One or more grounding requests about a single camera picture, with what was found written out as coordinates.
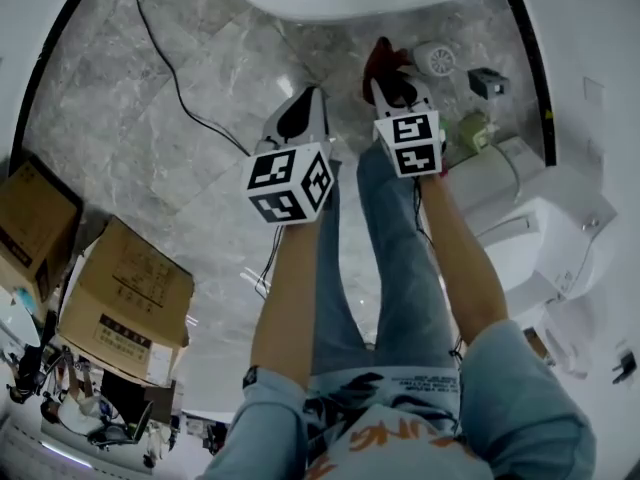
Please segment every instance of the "chair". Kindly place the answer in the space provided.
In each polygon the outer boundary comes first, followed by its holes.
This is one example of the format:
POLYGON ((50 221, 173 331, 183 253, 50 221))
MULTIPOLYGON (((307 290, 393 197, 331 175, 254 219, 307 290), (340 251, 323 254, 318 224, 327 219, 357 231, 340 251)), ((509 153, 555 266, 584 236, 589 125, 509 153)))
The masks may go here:
POLYGON ((125 444, 138 444, 151 419, 153 402, 149 402, 140 416, 140 421, 136 425, 133 433, 128 424, 112 423, 105 420, 102 428, 87 435, 89 443, 97 446, 100 450, 109 450, 110 446, 121 446, 125 444))
POLYGON ((44 385, 47 383, 47 379, 49 378, 49 375, 51 375, 51 373, 55 371, 56 366, 58 366, 60 361, 62 361, 63 359, 64 359, 64 356, 62 354, 58 354, 51 363, 45 366, 44 372, 39 372, 40 375, 42 376, 41 377, 42 380, 38 382, 38 387, 36 388, 36 395, 40 396, 40 394, 42 393, 42 389, 44 388, 44 385))

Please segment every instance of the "white wall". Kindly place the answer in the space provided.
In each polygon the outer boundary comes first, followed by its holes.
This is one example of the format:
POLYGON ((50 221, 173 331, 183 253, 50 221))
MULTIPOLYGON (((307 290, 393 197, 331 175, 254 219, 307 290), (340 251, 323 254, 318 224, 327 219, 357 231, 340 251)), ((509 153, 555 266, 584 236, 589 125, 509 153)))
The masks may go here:
POLYGON ((640 358, 640 0, 525 2, 550 84, 559 161, 595 176, 592 153, 601 149, 602 189, 622 219, 620 250, 588 298, 601 329, 594 372, 584 382, 563 379, 596 431, 596 478, 618 480, 640 458, 640 379, 611 385, 616 344, 627 340, 640 358), (604 87, 601 103, 586 100, 585 77, 604 87))
POLYGON ((66 1, 0 0, 0 162, 11 153, 29 77, 66 1))
POLYGON ((0 442, 0 467, 8 478, 21 480, 135 480, 126 474, 113 470, 101 472, 76 464, 57 453, 45 449, 35 440, 35 436, 25 435, 15 428, 11 421, 2 432, 0 442))
MULTIPOLYGON (((68 432, 60 425, 43 424, 40 415, 40 397, 30 398, 24 405, 10 404, 11 419, 9 427, 17 426, 24 431, 33 440, 26 440, 22 443, 21 448, 24 453, 30 454, 38 458, 39 461, 46 463, 46 468, 58 470, 55 464, 63 463, 68 465, 68 460, 45 451, 38 444, 44 441, 56 446, 58 449, 73 455, 85 462, 90 463, 98 471, 95 473, 99 478, 105 476, 101 471, 108 475, 116 477, 124 477, 129 480, 149 480, 150 478, 159 480, 193 480, 201 475, 205 468, 212 460, 209 451, 202 447, 202 441, 194 436, 187 435, 186 424, 182 422, 182 432, 178 435, 176 446, 170 453, 166 453, 163 460, 157 462, 150 476, 142 463, 142 456, 147 450, 147 436, 145 435, 141 442, 134 446, 112 446, 110 450, 98 451, 89 445, 86 439, 68 432)), ((3 453, 7 446, 5 440, 6 435, 0 438, 0 466, 10 466, 8 457, 11 452, 3 453)), ((38 471, 40 466, 33 469, 33 474, 27 478, 40 478, 38 471)))

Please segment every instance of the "marble floor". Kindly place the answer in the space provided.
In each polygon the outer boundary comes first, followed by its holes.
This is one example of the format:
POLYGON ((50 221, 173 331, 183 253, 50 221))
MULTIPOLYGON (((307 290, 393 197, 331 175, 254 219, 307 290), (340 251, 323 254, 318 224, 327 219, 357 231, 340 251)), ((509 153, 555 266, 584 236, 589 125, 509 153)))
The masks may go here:
MULTIPOLYGON (((304 84, 328 96, 329 120, 344 162, 341 269, 362 332, 375 332, 380 283, 355 184, 358 154, 369 144, 373 110, 360 77, 375 40, 397 47, 449 44, 460 71, 432 84, 452 123, 479 108, 541 151, 533 79, 506 0, 463 0, 414 12, 336 25, 286 23, 244 0, 143 0, 158 41, 178 70, 187 105, 224 125, 248 149, 265 119, 304 84), (465 69, 508 76, 512 94, 493 106, 467 88, 465 69)), ((197 280, 191 347, 183 369, 185 407, 233 410, 239 400, 198 397, 195 376, 239 387, 248 366, 262 300, 253 291, 272 230, 253 217, 238 191, 240 153, 189 120, 167 67, 155 53, 134 0, 83 0, 47 66, 28 123, 26 148, 86 201, 79 246, 115 214, 197 280)), ((468 156, 451 144, 456 162, 468 156)))

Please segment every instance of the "graphic t-shirt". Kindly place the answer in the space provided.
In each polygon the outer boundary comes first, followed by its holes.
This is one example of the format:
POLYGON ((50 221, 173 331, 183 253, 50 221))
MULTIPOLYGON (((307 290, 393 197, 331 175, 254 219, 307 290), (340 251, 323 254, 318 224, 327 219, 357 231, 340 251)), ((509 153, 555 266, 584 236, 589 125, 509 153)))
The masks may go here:
POLYGON ((492 480, 489 465, 424 418, 373 405, 307 469, 305 480, 351 478, 492 480))
POLYGON ((453 368, 388 366, 316 376, 303 410, 308 460, 311 463, 324 453, 374 404, 412 413, 453 434, 459 402, 459 375, 453 368))
POLYGON ((67 395, 58 409, 58 418, 71 432, 86 436, 103 426, 100 420, 102 397, 98 395, 85 398, 81 393, 78 398, 79 401, 76 401, 71 395, 67 395))
POLYGON ((344 375, 337 374, 335 387, 326 384, 330 378, 315 379, 324 387, 308 400, 293 381, 254 370, 225 446, 201 478, 585 480, 593 474, 587 418, 513 322, 492 325, 467 351, 462 433, 455 423, 451 428, 457 387, 447 373, 390 367, 344 375))

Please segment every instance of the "leg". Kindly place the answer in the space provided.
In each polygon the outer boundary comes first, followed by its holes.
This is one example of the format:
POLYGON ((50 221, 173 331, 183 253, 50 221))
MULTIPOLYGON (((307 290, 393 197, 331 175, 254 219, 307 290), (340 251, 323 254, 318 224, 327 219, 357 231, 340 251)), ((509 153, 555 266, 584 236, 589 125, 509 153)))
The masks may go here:
POLYGON ((368 366, 373 359, 353 320, 340 277, 340 189, 337 165, 332 167, 336 183, 318 239, 313 375, 368 366))
POLYGON ((454 367, 444 295, 416 231, 413 180, 396 177, 376 142, 360 158, 358 188, 382 280, 376 364, 454 367))
POLYGON ((93 396, 93 385, 91 383, 91 365, 89 363, 85 363, 82 365, 82 376, 84 381, 84 396, 87 398, 91 398, 93 396))
POLYGON ((106 398, 125 423, 138 424, 148 402, 145 389, 105 370, 100 394, 106 398))
POLYGON ((58 324, 58 315, 54 311, 47 311, 47 319, 42 329, 42 337, 40 339, 40 347, 42 350, 48 345, 56 334, 56 325, 58 324))

